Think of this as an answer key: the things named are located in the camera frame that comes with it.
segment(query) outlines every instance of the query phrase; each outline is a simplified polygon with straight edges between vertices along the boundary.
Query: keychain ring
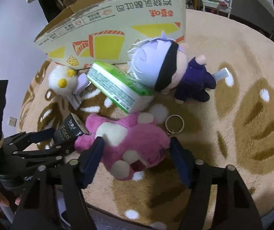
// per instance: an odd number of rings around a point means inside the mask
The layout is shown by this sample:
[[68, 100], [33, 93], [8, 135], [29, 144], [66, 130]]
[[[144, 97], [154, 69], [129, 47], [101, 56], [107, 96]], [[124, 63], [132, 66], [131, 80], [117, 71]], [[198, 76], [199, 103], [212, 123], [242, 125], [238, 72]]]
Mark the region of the keychain ring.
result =
[[[178, 131], [178, 132], [174, 132], [172, 129], [169, 129], [167, 124], [168, 124], [168, 120], [171, 118], [171, 117], [179, 117], [181, 120], [182, 120], [182, 128]], [[169, 117], [167, 117], [166, 121], [165, 121], [165, 127], [167, 129], [167, 134], [168, 135], [173, 135], [173, 134], [178, 134], [180, 132], [182, 132], [182, 130], [184, 129], [184, 126], [185, 126], [185, 121], [184, 119], [180, 116], [180, 115], [177, 115], [177, 114], [172, 114], [170, 115]]]

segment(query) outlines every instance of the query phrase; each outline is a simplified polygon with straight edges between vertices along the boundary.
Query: wall socket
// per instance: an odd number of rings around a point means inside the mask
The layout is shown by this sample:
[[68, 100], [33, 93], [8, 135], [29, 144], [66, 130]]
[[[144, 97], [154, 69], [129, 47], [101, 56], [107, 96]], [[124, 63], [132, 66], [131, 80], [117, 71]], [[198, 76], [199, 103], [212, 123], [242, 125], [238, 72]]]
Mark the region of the wall socket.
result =
[[12, 127], [16, 127], [17, 119], [14, 117], [9, 117], [8, 125]]

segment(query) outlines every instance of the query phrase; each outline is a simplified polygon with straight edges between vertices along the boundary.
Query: orange logo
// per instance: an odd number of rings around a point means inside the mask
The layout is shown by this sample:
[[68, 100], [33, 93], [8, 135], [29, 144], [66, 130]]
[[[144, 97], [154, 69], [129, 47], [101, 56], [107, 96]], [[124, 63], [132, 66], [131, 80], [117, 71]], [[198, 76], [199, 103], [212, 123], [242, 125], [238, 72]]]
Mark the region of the orange logo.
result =
[[109, 15], [112, 12], [111, 9], [106, 9], [103, 11], [103, 15]]

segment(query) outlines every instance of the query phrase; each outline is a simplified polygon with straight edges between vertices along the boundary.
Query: metal screw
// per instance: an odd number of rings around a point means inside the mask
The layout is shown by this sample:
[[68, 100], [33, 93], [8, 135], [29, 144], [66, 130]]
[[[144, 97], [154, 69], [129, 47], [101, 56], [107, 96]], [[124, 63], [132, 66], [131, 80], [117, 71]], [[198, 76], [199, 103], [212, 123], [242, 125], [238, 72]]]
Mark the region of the metal screw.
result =
[[201, 159], [196, 159], [196, 165], [203, 165], [204, 164], [204, 161], [201, 160]]
[[230, 170], [230, 171], [235, 171], [236, 170], [236, 167], [234, 165], [227, 165], [227, 169]]
[[37, 169], [38, 169], [38, 171], [44, 171], [46, 169], [46, 166], [40, 165]]
[[78, 160], [77, 159], [72, 159], [72, 160], [70, 160], [70, 162], [69, 162], [69, 164], [70, 165], [77, 165], [78, 164]]

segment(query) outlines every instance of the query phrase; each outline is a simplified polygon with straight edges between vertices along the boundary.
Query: beige fleece blanket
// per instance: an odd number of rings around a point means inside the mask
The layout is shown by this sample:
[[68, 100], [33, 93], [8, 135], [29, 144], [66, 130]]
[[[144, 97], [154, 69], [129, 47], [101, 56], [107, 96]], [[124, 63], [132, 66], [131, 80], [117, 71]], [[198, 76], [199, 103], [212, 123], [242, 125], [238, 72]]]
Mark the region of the beige fleece blanket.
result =
[[[190, 58], [204, 54], [209, 72], [227, 67], [231, 77], [209, 91], [209, 102], [189, 100], [178, 105], [172, 94], [157, 94], [151, 107], [162, 104], [169, 114], [184, 118], [184, 131], [176, 137], [196, 158], [219, 167], [233, 164], [263, 216], [274, 208], [274, 43], [236, 21], [194, 10], [187, 10], [185, 39]], [[83, 120], [90, 113], [114, 119], [125, 116], [95, 87], [75, 111], [65, 98], [48, 89], [53, 68], [46, 61], [32, 81], [23, 101], [19, 131], [57, 127], [69, 112]], [[181, 127], [176, 120], [170, 124], [174, 130]], [[215, 192], [213, 187], [205, 229], [210, 227]], [[126, 182], [115, 180], [100, 165], [83, 194], [88, 203], [114, 215], [172, 230], [183, 218], [190, 191], [180, 184], [167, 157]]]

